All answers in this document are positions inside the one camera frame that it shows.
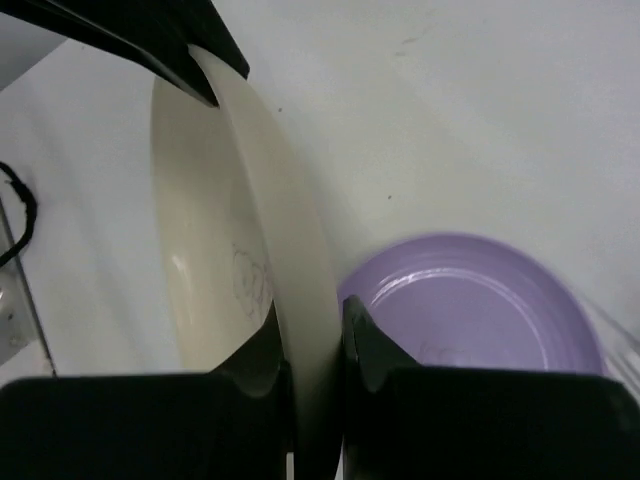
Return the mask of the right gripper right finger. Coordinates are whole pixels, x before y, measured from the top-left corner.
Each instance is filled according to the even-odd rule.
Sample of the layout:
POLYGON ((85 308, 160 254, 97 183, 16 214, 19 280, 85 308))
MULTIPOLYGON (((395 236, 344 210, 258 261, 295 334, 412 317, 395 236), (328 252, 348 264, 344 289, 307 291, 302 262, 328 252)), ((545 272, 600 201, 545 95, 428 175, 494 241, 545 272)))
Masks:
POLYGON ((601 376, 427 367, 343 304, 348 479, 635 479, 639 407, 601 376))

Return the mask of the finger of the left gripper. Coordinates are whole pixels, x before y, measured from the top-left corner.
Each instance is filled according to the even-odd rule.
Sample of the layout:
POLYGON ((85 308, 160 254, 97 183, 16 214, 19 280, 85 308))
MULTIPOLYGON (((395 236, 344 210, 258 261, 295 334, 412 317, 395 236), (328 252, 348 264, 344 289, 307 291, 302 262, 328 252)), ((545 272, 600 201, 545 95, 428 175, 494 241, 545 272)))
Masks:
POLYGON ((218 105, 162 1, 8 0, 1 12, 134 62, 205 105, 218 105))
POLYGON ((247 79, 250 66, 212 1, 151 0, 180 47, 198 46, 247 79))

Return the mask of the cream plate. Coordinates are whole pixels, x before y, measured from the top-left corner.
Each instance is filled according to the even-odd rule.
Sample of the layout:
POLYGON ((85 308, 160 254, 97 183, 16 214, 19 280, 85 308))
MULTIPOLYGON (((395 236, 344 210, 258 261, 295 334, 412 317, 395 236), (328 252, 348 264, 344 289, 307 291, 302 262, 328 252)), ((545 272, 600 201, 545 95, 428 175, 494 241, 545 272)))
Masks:
POLYGON ((331 479, 341 454, 341 314, 300 161, 254 88, 214 54, 189 57, 204 105, 157 80, 151 163, 181 363, 220 366, 276 316, 292 373, 294 472, 331 479))

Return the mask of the purple plate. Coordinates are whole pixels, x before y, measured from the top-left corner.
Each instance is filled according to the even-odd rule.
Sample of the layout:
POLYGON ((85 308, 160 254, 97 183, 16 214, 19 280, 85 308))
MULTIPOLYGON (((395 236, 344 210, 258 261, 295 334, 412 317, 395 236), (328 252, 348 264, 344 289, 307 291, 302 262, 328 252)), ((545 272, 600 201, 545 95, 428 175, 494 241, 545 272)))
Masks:
POLYGON ((404 240, 358 266, 338 289, 430 366, 604 375, 604 352, 576 297, 539 262, 481 236, 404 240))

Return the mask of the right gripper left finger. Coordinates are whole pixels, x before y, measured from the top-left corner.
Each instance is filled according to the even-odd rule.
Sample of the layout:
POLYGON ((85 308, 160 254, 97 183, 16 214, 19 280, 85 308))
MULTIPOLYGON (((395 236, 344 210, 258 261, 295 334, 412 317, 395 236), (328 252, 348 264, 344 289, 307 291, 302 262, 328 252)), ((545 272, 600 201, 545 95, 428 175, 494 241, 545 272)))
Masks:
POLYGON ((1 390, 1 475, 283 479, 290 379, 269 313, 206 373, 16 380, 1 390))

